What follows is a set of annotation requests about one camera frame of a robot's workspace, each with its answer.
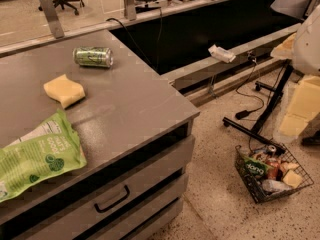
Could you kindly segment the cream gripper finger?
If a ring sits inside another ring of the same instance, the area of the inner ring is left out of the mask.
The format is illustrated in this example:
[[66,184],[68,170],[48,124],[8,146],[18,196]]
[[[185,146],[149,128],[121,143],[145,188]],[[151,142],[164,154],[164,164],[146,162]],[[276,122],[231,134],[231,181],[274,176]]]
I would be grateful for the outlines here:
[[275,123],[275,140],[290,143],[297,139],[320,113],[320,77],[306,75],[285,88]]
[[281,44],[273,48],[273,50],[270,53],[270,56],[280,60],[291,59],[293,54],[293,43],[295,37],[295,33],[287,37]]

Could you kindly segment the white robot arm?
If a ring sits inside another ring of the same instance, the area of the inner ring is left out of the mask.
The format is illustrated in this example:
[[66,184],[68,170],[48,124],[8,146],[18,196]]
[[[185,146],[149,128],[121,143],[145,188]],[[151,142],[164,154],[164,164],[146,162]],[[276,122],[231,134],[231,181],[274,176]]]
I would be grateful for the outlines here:
[[289,59],[294,70],[304,74],[277,119],[274,137],[289,143],[303,132],[320,112],[320,5],[303,22],[296,33],[276,46],[271,56]]

